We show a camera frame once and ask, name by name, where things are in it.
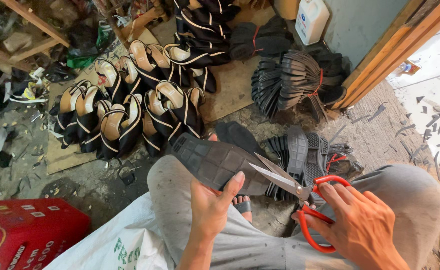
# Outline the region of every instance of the fingernail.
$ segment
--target fingernail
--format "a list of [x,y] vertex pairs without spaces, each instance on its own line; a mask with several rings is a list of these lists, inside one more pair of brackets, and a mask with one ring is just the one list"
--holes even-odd
[[239,183],[240,183],[241,181],[243,181],[244,178],[245,178],[245,174],[244,174],[242,171],[237,172],[237,174],[234,175],[234,177],[233,177],[233,179],[234,179],[235,181],[239,182]]

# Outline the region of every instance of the knee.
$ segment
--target knee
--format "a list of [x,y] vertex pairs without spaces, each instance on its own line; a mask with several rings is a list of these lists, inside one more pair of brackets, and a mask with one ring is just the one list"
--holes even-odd
[[380,186],[402,196],[406,200],[419,203],[428,200],[440,210],[440,184],[424,169],[407,165],[387,165],[375,172],[379,172],[377,181]]

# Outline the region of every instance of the gray rubber sole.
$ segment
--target gray rubber sole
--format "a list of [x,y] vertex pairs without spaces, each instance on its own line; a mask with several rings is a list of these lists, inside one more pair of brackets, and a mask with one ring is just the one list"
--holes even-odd
[[[315,132],[307,133],[307,140],[308,151],[303,181],[303,185],[306,187],[312,186],[315,178],[325,176],[325,171],[322,166],[322,152],[324,149],[323,142],[320,136]],[[309,201],[316,205],[322,205],[325,203],[322,197],[313,192],[310,193]]]
[[287,133],[289,161],[287,173],[301,183],[301,175],[307,158],[307,136],[301,126],[290,126]]
[[172,154],[201,183],[219,191],[239,171],[245,174],[245,182],[238,194],[263,195],[270,184],[249,163],[267,169],[265,165],[232,144],[200,140],[183,133],[173,145]]

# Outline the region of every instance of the foot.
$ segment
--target foot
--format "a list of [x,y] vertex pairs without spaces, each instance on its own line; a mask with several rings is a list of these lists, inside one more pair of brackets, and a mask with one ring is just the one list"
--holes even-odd
[[[233,200],[231,201],[231,204],[232,205],[236,205],[236,204],[239,204],[239,203],[241,203],[241,202],[246,202],[246,201],[249,201],[250,200],[250,197],[248,197],[248,196],[238,196],[238,199],[235,197],[235,198],[233,198]],[[242,214],[242,216],[246,219],[246,220],[248,220],[249,222],[252,222],[252,212],[251,211],[249,211],[249,212],[244,212],[243,214]]]

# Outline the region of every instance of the forearm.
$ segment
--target forearm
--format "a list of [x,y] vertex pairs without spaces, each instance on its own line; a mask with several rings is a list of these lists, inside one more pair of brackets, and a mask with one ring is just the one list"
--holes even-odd
[[210,269],[214,241],[215,238],[206,238],[191,232],[176,270]]

